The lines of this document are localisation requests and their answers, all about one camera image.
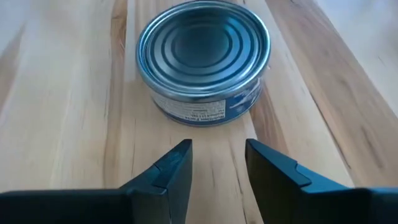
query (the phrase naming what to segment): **concentric rings on lid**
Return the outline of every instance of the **concentric rings on lid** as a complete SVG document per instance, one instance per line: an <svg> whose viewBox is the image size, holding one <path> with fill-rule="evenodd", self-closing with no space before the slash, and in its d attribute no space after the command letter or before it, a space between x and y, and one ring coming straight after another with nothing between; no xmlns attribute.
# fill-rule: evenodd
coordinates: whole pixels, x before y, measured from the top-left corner
<svg viewBox="0 0 398 224"><path fill-rule="evenodd" d="M256 81L270 46L265 25L251 11L223 1L193 1L163 12L146 27L137 64L157 93L209 102Z"/></svg>

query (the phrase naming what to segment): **wooden table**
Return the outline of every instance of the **wooden table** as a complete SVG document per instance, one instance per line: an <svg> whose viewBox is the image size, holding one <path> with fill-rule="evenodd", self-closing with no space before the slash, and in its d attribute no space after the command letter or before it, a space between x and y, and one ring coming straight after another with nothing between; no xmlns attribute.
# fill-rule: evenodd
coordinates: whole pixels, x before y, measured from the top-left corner
<svg viewBox="0 0 398 224"><path fill-rule="evenodd" d="M134 62L144 26L180 2L0 2L1 191L118 187L184 138L187 223L262 223L246 138L348 186L398 185L398 2L238 0L271 61L251 112L214 128L162 115Z"/></svg>

